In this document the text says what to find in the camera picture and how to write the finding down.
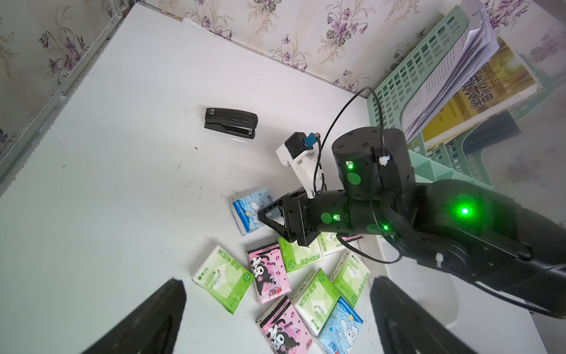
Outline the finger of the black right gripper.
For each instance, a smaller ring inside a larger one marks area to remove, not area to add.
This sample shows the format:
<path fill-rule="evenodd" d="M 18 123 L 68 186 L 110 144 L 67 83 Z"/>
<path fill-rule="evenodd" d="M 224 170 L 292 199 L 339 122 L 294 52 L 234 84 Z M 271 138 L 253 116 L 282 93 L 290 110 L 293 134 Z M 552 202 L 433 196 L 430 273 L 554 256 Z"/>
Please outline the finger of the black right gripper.
<path fill-rule="evenodd" d="M 267 214 L 264 212 L 258 212 L 258 218 L 262 224 L 274 230 L 279 236 L 283 237 L 286 241 L 292 241 L 292 233 L 290 232 L 290 229 L 287 227 L 285 221 L 283 221 L 283 223 L 280 224 L 280 222 L 268 218 Z"/>
<path fill-rule="evenodd" d="M 291 194 L 286 194 L 283 197 L 273 201 L 268 206 L 261 209 L 261 212 L 265 215 L 284 215 L 285 212 L 289 211 Z"/>

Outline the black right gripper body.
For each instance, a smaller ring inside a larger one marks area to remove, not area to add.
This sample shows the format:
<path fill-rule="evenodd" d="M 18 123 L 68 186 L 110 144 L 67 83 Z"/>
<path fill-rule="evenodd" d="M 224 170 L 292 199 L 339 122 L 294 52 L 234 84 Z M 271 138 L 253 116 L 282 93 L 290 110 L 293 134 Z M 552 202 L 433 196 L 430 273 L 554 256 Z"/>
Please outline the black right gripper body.
<path fill-rule="evenodd" d="M 349 211 L 349 199 L 343 190 L 327 191 L 314 199 L 308 199 L 303 190 L 288 193 L 282 197 L 282 237 L 309 246 L 321 232 L 353 235 Z"/>

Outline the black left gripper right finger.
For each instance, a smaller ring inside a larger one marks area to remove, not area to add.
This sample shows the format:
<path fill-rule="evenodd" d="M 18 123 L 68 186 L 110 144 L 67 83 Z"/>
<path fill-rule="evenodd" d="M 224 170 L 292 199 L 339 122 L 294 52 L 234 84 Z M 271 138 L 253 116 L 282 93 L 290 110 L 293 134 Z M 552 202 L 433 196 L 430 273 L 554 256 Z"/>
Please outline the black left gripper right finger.
<path fill-rule="evenodd" d="M 473 353 L 387 277 L 374 279 L 370 293 L 384 353 Z"/>

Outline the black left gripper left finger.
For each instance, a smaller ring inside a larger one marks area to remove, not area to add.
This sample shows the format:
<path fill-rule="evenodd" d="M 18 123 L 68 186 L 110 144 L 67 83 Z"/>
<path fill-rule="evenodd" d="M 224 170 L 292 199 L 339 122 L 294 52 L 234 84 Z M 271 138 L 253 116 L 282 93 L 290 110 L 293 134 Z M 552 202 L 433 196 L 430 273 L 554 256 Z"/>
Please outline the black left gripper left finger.
<path fill-rule="evenodd" d="M 172 353 L 187 294 L 181 280 L 170 279 L 86 353 Z"/>

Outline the green tissue pack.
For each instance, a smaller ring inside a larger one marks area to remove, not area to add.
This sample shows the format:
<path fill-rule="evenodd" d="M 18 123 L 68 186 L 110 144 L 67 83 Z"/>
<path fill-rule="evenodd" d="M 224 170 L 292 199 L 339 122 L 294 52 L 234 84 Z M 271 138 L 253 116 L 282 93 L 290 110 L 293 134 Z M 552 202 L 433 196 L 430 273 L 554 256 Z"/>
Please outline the green tissue pack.
<path fill-rule="evenodd" d="M 317 241 L 324 257 L 341 251 L 345 246 L 337 239 L 335 233 L 322 232 Z"/>
<path fill-rule="evenodd" d="M 330 281 L 352 308 L 358 303 L 370 276 L 365 263 L 352 251 L 344 252 Z"/>
<path fill-rule="evenodd" d="M 311 333 L 318 336 L 339 298 L 339 291 L 319 268 L 311 271 L 290 301 Z"/>
<path fill-rule="evenodd" d="M 254 276 L 221 245 L 216 245 L 199 265 L 192 281 L 234 314 Z"/>
<path fill-rule="evenodd" d="M 290 243 L 280 237 L 278 244 L 287 273 L 321 262 L 324 259 L 317 240 L 314 240 L 309 246 L 299 246 L 296 241 Z"/>

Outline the pink tissue pack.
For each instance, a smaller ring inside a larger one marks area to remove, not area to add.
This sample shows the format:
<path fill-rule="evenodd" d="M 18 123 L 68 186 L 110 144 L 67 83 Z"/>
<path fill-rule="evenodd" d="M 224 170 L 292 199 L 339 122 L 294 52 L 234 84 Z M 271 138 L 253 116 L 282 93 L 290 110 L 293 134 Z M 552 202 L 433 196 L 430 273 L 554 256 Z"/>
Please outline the pink tissue pack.
<path fill-rule="evenodd" d="M 281 247 L 271 243 L 247 252 L 258 302 L 265 305 L 291 292 Z"/>
<path fill-rule="evenodd" d="M 362 239 L 363 236 L 362 235 L 350 235 L 350 236 L 341 236 L 340 238 L 344 243 L 348 244 L 348 243 L 351 243 L 352 241 Z"/>
<path fill-rule="evenodd" d="M 314 345 L 313 337 L 288 296 L 278 298 L 256 324 L 274 353 L 307 354 Z"/>

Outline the blue tissue pack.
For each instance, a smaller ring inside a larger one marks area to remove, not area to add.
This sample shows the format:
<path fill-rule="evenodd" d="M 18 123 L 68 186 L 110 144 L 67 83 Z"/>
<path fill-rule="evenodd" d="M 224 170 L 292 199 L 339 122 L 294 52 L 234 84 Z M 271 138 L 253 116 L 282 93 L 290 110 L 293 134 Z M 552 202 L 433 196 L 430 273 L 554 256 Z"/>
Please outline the blue tissue pack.
<path fill-rule="evenodd" d="M 340 297 L 318 335 L 318 343 L 325 353 L 351 353 L 363 323 L 350 304 Z"/>
<path fill-rule="evenodd" d="M 269 188 L 263 188 L 231 202 L 231 212 L 242 236 L 264 226 L 259 220 L 259 211 L 273 202 L 274 198 Z"/>

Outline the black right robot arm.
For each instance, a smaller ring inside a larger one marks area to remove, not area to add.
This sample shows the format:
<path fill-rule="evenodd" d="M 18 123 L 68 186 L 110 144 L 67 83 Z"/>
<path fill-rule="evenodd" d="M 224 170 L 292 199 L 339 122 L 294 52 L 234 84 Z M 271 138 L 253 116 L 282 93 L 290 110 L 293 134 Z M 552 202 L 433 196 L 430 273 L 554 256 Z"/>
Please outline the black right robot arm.
<path fill-rule="evenodd" d="M 381 235 L 401 256 L 529 311 L 565 317 L 565 230 L 513 199 L 458 179 L 418 183 L 405 137 L 358 128 L 332 146 L 340 190 L 305 188 L 258 213 L 286 241 Z"/>

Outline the black stapler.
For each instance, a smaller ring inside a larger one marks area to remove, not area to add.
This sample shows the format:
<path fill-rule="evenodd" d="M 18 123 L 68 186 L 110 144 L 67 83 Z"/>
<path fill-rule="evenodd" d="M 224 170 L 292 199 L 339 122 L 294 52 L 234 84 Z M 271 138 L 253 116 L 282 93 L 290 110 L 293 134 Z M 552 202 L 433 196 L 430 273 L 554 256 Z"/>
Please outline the black stapler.
<path fill-rule="evenodd" d="M 207 108 L 204 128 L 235 137 L 253 140 L 258 116 L 236 109 Z"/>

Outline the mint green desk organizer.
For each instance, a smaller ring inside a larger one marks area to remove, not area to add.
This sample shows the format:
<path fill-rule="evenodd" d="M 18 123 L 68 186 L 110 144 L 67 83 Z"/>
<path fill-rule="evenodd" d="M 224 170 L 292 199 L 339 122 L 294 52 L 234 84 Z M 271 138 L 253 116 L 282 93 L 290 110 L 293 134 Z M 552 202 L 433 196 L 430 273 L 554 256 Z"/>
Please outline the mint green desk organizer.
<path fill-rule="evenodd" d="M 517 133 L 520 104 L 542 91 L 534 70 L 495 35 L 484 5 L 454 7 L 368 99 L 373 126 L 397 128 L 417 181 L 491 187 L 481 155 Z"/>

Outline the yellow cover book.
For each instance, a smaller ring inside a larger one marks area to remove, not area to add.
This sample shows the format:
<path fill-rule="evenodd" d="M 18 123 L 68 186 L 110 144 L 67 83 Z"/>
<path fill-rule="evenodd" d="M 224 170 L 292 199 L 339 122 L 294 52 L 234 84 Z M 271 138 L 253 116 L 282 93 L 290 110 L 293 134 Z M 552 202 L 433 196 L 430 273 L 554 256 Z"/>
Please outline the yellow cover book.
<path fill-rule="evenodd" d="M 498 52 L 422 130 L 425 149 L 452 140 L 528 99 L 541 88 L 525 60 L 502 38 L 498 38 L 498 44 Z"/>

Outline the white paper stack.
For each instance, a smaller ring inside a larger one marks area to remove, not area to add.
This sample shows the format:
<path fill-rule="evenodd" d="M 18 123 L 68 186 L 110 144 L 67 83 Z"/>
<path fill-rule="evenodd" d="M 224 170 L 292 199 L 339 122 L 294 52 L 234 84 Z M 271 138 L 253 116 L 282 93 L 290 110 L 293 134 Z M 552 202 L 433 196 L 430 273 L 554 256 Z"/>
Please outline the white paper stack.
<path fill-rule="evenodd" d="M 419 87 L 400 114 L 405 141 L 414 140 L 499 48 L 481 1 L 454 7 L 412 52 Z"/>

